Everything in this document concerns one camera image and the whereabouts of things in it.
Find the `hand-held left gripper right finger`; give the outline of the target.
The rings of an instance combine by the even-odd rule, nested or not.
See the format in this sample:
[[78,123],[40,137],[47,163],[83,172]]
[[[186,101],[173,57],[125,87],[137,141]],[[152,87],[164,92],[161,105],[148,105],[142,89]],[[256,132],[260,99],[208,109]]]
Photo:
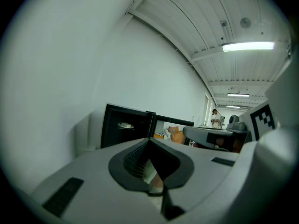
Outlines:
[[163,208],[150,221],[219,221],[239,188],[230,181],[238,155],[150,139],[164,182]]

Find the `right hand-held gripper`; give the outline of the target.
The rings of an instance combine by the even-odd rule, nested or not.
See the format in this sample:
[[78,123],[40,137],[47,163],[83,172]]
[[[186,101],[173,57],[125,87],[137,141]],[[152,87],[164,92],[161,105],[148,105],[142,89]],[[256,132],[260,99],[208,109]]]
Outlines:
[[226,129],[186,126],[183,134],[199,148],[239,153],[248,142],[259,140],[265,133],[280,126],[299,124],[299,63],[287,66],[267,89],[267,100],[241,116],[231,116]]

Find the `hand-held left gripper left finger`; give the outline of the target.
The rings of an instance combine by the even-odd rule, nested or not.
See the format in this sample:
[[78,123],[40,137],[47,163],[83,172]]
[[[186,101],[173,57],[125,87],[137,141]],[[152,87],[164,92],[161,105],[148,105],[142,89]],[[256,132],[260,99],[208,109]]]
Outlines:
[[109,160],[139,139],[86,153],[42,181],[31,197],[44,204],[72,177],[83,180],[61,218],[72,224],[162,224],[164,217],[143,192],[124,189],[110,175]]

